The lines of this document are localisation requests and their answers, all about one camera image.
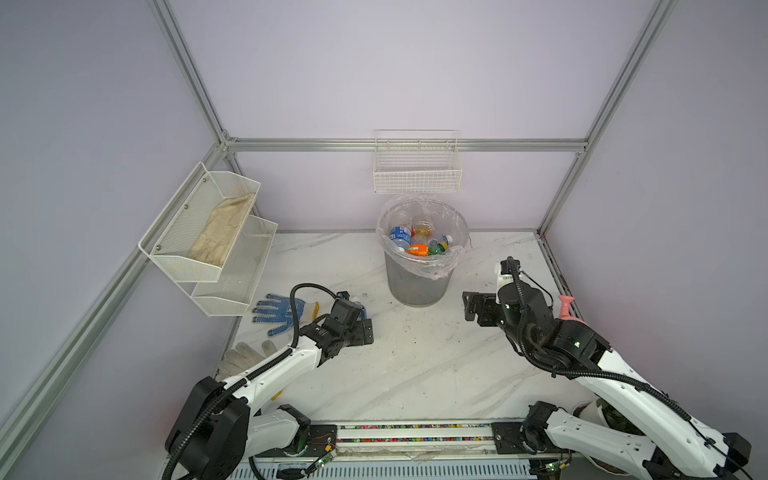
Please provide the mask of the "green plastic bottle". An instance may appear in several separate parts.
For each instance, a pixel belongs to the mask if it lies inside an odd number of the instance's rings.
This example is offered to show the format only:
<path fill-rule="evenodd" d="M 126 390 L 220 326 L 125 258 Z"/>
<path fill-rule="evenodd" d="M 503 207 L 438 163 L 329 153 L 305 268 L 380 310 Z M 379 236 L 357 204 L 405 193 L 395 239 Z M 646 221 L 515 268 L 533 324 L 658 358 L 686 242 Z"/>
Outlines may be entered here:
<path fill-rule="evenodd" d="M 453 237 L 451 235 L 441 235 L 429 240 L 427 245 L 427 252 L 429 256 L 443 255 L 449 249 L 453 243 Z"/>

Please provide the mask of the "yellow-cap clear bottle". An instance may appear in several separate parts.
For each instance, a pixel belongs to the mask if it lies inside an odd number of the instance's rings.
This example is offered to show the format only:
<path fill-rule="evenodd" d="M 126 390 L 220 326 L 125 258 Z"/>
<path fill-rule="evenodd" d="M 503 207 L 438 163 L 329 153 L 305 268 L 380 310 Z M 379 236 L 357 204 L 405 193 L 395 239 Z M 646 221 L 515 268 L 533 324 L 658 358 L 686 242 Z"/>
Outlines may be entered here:
<path fill-rule="evenodd" d="M 410 255 L 427 257 L 429 255 L 429 242 L 433 237 L 433 227 L 428 222 L 418 222 L 413 226 L 411 245 L 407 248 Z"/>

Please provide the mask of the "capless blue label bottle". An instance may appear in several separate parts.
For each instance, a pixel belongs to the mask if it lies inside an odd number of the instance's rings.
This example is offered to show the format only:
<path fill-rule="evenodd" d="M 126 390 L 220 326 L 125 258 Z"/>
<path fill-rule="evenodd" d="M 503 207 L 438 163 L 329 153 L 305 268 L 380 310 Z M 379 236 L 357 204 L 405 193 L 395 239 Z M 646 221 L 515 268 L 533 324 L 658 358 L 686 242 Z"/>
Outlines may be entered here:
<path fill-rule="evenodd" d="M 389 231 L 389 239 L 400 250 L 406 251 L 412 245 L 412 227 L 410 225 L 396 225 Z"/>

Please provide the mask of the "white-cap blue label bottle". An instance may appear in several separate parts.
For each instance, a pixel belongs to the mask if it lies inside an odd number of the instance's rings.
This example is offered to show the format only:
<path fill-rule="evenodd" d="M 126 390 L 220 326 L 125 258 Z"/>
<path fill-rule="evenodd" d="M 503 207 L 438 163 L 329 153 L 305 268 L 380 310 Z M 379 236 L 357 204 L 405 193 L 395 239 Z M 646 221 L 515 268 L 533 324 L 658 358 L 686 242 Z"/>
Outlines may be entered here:
<path fill-rule="evenodd" d="M 360 315 L 358 317 L 358 320 L 359 321 L 366 320 L 368 318 L 367 310 L 366 310 L 366 307 L 361 302 L 361 298 L 359 296 L 351 296 L 350 301 L 360 309 Z"/>

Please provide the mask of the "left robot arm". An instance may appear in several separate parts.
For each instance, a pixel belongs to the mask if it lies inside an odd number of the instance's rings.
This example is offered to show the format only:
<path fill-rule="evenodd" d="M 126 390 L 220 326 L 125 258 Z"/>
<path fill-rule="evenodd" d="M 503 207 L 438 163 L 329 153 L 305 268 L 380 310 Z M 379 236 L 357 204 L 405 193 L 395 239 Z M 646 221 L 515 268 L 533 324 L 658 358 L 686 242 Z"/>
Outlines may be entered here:
<path fill-rule="evenodd" d="M 299 329 L 294 346 L 225 380 L 203 378 L 165 441 L 169 458 L 162 477 L 170 479 L 182 466 L 187 479 L 225 479 L 252 456 L 303 454 L 310 446 L 311 420 L 289 404 L 270 413 L 264 406 L 343 348 L 372 342 L 372 321 L 364 307 L 338 298 L 323 318 Z"/>

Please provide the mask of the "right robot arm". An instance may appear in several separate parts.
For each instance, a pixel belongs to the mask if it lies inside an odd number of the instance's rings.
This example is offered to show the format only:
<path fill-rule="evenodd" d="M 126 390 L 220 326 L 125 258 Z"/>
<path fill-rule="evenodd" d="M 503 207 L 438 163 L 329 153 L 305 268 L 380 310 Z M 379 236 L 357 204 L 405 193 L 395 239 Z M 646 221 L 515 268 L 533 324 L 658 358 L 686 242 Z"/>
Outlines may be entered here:
<path fill-rule="evenodd" d="M 622 432 L 537 401 L 516 432 L 494 432 L 498 445 L 531 454 L 575 451 L 638 479 L 734 479 L 745 473 L 751 445 L 743 436 L 695 419 L 587 324 L 555 317 L 540 290 L 515 280 L 494 293 L 465 292 L 462 301 L 466 320 L 500 328 L 531 365 L 576 381 L 637 430 Z"/>

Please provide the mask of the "grey mesh waste bin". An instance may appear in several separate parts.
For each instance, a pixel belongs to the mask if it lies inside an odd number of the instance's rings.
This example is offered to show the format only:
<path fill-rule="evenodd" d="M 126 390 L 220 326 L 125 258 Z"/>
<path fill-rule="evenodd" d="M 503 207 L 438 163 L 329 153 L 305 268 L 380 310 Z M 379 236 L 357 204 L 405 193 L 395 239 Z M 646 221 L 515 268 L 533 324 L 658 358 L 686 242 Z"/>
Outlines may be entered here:
<path fill-rule="evenodd" d="M 410 307 L 427 307 L 437 303 L 445 295 L 456 268 L 448 277 L 438 280 L 410 274 L 387 259 L 385 269 L 388 287 L 396 300 Z"/>

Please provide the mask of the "clear plastic bin liner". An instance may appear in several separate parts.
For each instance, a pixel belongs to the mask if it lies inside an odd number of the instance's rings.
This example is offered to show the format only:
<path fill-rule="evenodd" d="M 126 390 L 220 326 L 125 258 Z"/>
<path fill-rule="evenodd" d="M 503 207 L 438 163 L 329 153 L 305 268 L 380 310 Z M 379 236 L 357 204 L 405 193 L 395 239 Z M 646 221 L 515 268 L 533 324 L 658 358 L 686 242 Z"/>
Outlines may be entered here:
<path fill-rule="evenodd" d="M 417 257 L 398 249 L 389 239 L 392 227 L 403 224 L 413 229 L 418 222 L 432 225 L 432 238 L 451 235 L 450 249 L 443 255 Z M 430 280 L 448 277 L 471 244 L 465 217 L 455 207 L 429 195 L 396 195 L 387 200 L 377 220 L 376 234 L 385 259 L 410 274 Z"/>

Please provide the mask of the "blue dotted work glove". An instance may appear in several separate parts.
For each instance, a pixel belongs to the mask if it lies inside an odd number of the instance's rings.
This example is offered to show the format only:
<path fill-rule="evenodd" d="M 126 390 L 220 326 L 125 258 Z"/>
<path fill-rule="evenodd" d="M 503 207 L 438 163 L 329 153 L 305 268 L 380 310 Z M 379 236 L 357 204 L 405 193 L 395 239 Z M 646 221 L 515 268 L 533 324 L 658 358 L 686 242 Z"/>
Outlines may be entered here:
<path fill-rule="evenodd" d="M 274 338 L 293 329 L 294 315 L 298 316 L 298 324 L 303 325 L 315 320 L 319 313 L 318 302 L 307 302 L 296 298 L 295 308 L 287 296 L 268 293 L 259 300 L 252 309 L 252 322 L 265 324 L 269 327 L 267 336 Z"/>

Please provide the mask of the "pink watering can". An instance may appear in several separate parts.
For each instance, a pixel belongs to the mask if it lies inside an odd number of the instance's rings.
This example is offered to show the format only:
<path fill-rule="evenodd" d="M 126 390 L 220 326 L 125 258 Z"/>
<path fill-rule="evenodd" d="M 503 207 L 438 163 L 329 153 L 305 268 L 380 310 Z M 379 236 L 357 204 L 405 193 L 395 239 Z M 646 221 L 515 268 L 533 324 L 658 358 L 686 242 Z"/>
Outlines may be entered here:
<path fill-rule="evenodd" d="M 559 300 L 561 302 L 558 319 L 562 321 L 572 321 L 585 325 L 586 322 L 571 314 L 571 306 L 574 302 L 574 298 L 571 296 L 560 295 Z"/>

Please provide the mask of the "white mesh lower shelf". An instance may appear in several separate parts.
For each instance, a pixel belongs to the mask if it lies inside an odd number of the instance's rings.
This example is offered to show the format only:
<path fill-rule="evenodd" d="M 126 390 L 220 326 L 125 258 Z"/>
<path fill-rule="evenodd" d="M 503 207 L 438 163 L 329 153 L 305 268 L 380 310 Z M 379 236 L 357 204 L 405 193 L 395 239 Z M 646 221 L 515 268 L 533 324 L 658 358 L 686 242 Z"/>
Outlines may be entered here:
<path fill-rule="evenodd" d="M 198 283 L 191 300 L 208 317 L 239 317 L 249 311 L 278 224 L 249 215 L 235 241 L 219 279 Z"/>

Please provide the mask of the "white mesh shelf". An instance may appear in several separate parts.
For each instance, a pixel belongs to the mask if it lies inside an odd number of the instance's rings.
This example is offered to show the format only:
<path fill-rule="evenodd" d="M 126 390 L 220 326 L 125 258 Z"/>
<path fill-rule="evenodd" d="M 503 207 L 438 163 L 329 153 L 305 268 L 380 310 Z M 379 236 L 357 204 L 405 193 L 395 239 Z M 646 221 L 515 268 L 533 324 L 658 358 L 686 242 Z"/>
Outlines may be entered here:
<path fill-rule="evenodd" d="M 198 283 L 191 300 L 208 317 L 239 317 L 249 311 L 278 224 L 249 215 L 235 241 L 219 279 Z"/>
<path fill-rule="evenodd" d="M 138 243 L 176 283 L 212 283 L 254 206 L 260 183 L 199 163 Z"/>

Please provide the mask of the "beige cloth in shelf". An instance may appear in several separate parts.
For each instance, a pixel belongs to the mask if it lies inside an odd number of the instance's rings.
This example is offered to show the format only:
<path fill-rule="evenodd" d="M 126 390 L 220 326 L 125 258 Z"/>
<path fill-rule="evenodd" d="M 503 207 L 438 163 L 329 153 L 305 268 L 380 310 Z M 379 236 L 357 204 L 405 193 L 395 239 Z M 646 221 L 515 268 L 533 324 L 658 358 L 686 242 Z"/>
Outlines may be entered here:
<path fill-rule="evenodd" d="M 227 198 L 216 206 L 188 251 L 188 257 L 215 267 L 223 267 L 255 197 L 255 194 L 247 194 Z"/>

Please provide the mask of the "potted green plant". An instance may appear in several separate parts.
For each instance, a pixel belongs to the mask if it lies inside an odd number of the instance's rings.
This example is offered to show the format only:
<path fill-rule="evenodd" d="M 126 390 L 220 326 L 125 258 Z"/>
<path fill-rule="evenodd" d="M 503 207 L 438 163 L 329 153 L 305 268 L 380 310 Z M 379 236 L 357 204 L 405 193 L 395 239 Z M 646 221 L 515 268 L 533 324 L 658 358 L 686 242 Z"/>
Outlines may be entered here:
<path fill-rule="evenodd" d="M 573 415 L 582 418 L 588 422 L 599 424 L 601 426 L 617 430 L 630 435 L 644 436 L 644 433 L 630 422 L 621 412 L 602 398 L 596 398 L 590 402 L 577 405 L 573 410 Z M 608 463 L 602 462 L 593 457 L 588 458 L 589 462 L 599 470 L 614 476 L 628 476 L 628 473 Z"/>

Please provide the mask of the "white mesh upper shelf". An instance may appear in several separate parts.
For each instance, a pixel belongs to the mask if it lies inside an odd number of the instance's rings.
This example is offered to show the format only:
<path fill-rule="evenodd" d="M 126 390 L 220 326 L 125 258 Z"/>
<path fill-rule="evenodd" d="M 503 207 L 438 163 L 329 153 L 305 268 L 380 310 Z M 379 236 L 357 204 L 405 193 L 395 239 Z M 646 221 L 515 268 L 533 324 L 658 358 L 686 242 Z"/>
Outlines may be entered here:
<path fill-rule="evenodd" d="M 212 283 L 254 206 L 260 183 L 199 163 L 138 243 L 176 283 Z"/>

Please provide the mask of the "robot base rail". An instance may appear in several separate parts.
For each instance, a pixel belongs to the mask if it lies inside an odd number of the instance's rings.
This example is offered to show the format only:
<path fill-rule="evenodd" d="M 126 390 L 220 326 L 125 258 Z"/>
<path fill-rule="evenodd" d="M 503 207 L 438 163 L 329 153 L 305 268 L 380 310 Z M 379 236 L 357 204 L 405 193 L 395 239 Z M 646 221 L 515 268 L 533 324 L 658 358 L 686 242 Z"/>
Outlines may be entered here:
<path fill-rule="evenodd" d="M 334 446 L 342 455 L 490 454 L 531 456 L 520 419 L 320 421 L 305 432 L 304 449 L 275 448 L 260 458 L 314 459 Z"/>

